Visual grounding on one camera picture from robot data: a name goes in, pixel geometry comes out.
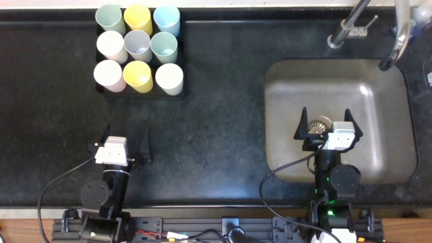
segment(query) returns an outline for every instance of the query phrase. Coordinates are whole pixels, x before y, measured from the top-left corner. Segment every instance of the black countertop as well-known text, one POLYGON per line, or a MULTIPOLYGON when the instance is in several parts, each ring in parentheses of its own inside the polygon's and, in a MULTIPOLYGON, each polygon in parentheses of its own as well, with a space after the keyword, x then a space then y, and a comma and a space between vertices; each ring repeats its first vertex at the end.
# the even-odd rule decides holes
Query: black countertop
MULTIPOLYGON (((258 185, 269 172, 264 76, 270 65, 282 59, 379 59, 394 43, 389 10, 380 10, 366 39, 347 40, 339 50, 326 39, 348 15, 345 10, 183 10, 186 98, 106 98, 95 91, 92 77, 92 15, 73 11, 51 19, 6 12, 0 19, 3 207, 35 207, 47 182, 86 160, 86 145, 107 124, 111 135, 128 138, 131 150, 139 147, 145 126, 151 127, 154 162, 133 172, 126 207, 261 205, 258 185)), ((426 79, 432 72, 431 39, 430 31, 416 39, 398 63, 409 90, 417 172, 405 184, 361 185, 356 205, 432 204, 432 94, 426 79)), ((102 171, 87 165, 59 180, 43 204, 80 205, 81 186, 102 171)), ((300 206, 307 205, 314 185, 273 177, 264 190, 275 204, 300 206)))

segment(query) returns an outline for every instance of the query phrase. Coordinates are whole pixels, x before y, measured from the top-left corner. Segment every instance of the wooden surface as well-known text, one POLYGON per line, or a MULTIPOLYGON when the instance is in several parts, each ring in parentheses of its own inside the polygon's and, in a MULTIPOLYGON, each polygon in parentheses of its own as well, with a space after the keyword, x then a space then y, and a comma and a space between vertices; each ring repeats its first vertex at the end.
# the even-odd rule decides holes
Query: wooden surface
MULTIPOLYGON (((384 219, 385 242, 432 242, 432 219, 384 219)), ((51 239, 52 219, 44 219, 47 237, 51 239)), ((0 219, 6 243, 44 243, 36 219, 0 219)))

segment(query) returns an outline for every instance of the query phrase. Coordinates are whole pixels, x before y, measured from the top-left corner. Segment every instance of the chrome faucet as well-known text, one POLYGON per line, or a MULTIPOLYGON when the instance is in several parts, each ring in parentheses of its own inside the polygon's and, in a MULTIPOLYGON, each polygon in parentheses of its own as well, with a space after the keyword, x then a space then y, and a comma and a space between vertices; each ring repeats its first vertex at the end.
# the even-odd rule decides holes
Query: chrome faucet
MULTIPOLYGON (((366 27, 354 27, 360 14, 366 9, 366 6, 371 0, 360 0, 356 7, 351 11, 346 20, 342 20, 340 27, 335 34, 332 34, 327 39, 327 43, 331 48, 338 49, 344 44, 345 38, 365 37, 367 35, 367 28, 377 19, 377 16, 366 27)), ((379 69, 387 71, 392 65, 399 60, 402 56, 411 31, 411 15, 410 4, 408 0, 394 0, 396 6, 396 17, 398 19, 398 31, 396 33, 396 41, 388 56, 379 62, 379 69)))

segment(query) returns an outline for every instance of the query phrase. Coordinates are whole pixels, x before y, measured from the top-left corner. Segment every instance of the plastic cup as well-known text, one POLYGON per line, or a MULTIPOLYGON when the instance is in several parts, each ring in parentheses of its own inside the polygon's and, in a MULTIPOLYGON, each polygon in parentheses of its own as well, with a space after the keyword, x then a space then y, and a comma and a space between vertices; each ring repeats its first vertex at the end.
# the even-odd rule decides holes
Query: plastic cup
POLYGON ((124 67, 123 78, 132 88, 145 93, 153 88, 153 78, 149 65, 143 61, 131 61, 124 67))
POLYGON ((177 39, 168 32, 159 32, 151 39, 151 50, 161 63, 177 61, 177 39))
POLYGON ((133 30, 124 37, 124 48, 137 61, 149 62, 153 57, 150 37, 142 30, 133 30))
POLYGON ((151 35, 151 14, 147 6, 143 4, 131 5, 124 12, 124 20, 132 30, 142 30, 151 35))
POLYGON ((128 52, 124 49, 123 36, 113 30, 102 33, 96 42, 97 49, 110 60, 124 63, 128 59, 128 52))
POLYGON ((96 22, 106 31, 114 30, 124 35, 126 27, 122 18, 121 9, 114 4, 106 4, 96 11, 96 22))
POLYGON ((183 71, 174 64, 163 64, 156 71, 156 83, 169 95, 178 95, 183 90, 183 71))
POLYGON ((158 7, 153 13, 153 19, 159 29, 163 32, 168 32, 174 36, 180 34, 180 11, 174 6, 158 7))
POLYGON ((113 60, 104 60, 96 65, 94 79, 112 92, 120 92, 126 87, 122 76, 122 67, 113 60))

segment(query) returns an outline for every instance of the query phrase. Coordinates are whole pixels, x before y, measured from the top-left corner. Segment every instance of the stainless steel sink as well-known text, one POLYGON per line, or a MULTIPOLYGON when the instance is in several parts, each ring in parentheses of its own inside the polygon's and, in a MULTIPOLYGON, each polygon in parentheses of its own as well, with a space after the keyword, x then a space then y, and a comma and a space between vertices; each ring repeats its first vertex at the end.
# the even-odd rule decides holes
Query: stainless steel sink
MULTIPOLYGON (((265 77, 265 133, 270 169, 305 157, 294 140, 302 108, 310 132, 343 121, 349 108, 364 136, 342 155, 356 166, 362 183, 406 182, 417 167, 408 94, 397 67, 386 72, 379 60, 286 60, 273 64, 265 77)), ((277 176, 289 182, 314 182, 306 163, 277 176)))

